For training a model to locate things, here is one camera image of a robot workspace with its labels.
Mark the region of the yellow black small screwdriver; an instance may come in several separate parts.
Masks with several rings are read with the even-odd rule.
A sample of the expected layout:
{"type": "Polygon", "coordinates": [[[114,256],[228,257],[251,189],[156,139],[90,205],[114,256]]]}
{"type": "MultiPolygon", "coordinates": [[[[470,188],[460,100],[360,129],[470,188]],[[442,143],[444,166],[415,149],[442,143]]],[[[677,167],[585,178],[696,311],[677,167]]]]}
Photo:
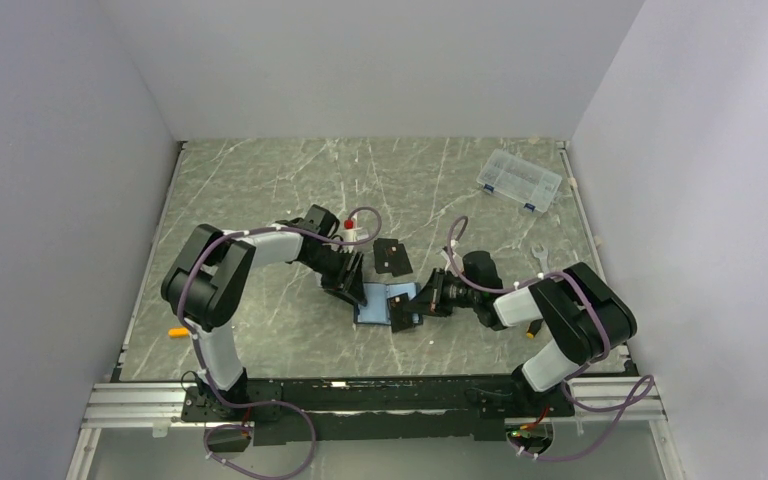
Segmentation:
{"type": "Polygon", "coordinates": [[[543,325],[542,319],[531,321],[527,327],[526,336],[529,339],[534,339],[537,336],[537,334],[540,332],[542,325],[543,325]]]}

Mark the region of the silver open-end wrench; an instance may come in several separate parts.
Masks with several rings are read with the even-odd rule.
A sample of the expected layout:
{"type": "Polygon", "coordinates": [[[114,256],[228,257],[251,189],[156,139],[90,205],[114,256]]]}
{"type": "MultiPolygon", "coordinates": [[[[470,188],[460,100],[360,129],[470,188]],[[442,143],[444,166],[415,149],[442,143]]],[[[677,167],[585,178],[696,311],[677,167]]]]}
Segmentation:
{"type": "Polygon", "coordinates": [[[540,271],[544,274],[549,273],[549,250],[542,245],[533,245],[531,247],[531,253],[533,257],[538,261],[540,271]]]}

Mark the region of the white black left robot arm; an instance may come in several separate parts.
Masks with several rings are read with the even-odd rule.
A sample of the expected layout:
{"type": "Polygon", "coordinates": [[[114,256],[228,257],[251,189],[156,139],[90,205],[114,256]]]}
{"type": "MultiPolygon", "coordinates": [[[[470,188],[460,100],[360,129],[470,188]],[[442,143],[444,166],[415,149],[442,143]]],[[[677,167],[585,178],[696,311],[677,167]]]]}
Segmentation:
{"type": "Polygon", "coordinates": [[[188,331],[207,389],[208,407],[224,420],[239,417],[249,400],[247,371],[239,358],[231,320],[252,270],[300,263],[319,276],[320,287],[351,306],[367,303],[363,256],[353,241],[337,237],[340,221],[319,205],[303,217],[266,227],[225,232],[198,225],[160,287],[161,297],[188,331]]]}

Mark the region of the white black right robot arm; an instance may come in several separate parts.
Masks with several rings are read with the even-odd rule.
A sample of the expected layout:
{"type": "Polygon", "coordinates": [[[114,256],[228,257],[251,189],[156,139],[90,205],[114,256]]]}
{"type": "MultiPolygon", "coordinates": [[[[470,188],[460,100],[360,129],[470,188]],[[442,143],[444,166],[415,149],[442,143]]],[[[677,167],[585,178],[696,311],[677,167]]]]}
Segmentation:
{"type": "Polygon", "coordinates": [[[631,310],[584,262],[509,289],[489,252],[470,252],[462,265],[458,273],[434,270],[403,310],[447,317],[466,308],[495,331],[542,322],[551,339],[513,372],[511,401],[524,415],[538,413],[551,390],[637,333],[631,310]]]}

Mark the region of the clear plastic organizer box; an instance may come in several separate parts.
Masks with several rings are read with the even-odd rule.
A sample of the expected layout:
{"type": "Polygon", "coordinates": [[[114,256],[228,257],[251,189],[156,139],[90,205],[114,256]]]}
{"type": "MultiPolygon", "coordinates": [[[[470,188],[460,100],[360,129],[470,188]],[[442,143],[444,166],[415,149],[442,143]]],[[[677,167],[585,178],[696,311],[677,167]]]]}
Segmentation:
{"type": "Polygon", "coordinates": [[[492,152],[476,178],[483,191],[537,213],[549,209],[561,181],[559,174],[501,149],[492,152]]]}

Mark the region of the blue leather card holder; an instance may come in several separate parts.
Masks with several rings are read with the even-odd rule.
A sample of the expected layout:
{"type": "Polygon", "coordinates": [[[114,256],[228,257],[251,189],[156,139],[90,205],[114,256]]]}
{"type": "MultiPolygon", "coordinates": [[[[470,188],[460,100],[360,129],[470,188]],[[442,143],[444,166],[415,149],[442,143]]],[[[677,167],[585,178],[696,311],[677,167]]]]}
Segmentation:
{"type": "Polygon", "coordinates": [[[408,299],[413,299],[419,285],[415,282],[384,284],[365,282],[363,284],[367,303],[357,306],[354,311],[353,322],[358,325],[391,326],[388,300],[405,294],[408,299]]]}

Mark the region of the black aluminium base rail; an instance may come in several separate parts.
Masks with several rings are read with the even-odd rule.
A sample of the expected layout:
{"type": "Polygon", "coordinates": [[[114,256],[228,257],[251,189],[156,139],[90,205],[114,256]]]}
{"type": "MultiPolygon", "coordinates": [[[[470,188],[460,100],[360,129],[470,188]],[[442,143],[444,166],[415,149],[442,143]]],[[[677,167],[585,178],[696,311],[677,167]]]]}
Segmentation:
{"type": "Polygon", "coordinates": [[[573,380],[559,392],[519,404],[503,375],[352,379],[255,379],[255,406],[230,409],[186,381],[102,383],[93,388],[86,430],[148,429],[163,438],[177,429],[208,435],[222,452],[288,442],[470,437],[497,441],[514,429],[546,435],[563,423],[578,434],[608,422],[632,391],[634,377],[573,380]]]}

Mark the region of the black VIP card stack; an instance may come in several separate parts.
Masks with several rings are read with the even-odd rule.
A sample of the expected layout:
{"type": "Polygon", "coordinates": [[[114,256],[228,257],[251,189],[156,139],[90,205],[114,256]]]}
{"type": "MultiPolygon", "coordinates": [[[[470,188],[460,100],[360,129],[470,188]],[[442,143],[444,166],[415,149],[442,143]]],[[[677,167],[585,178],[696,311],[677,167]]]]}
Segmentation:
{"type": "Polygon", "coordinates": [[[403,243],[397,239],[377,238],[373,241],[374,269],[377,274],[400,277],[413,272],[403,243]]]}

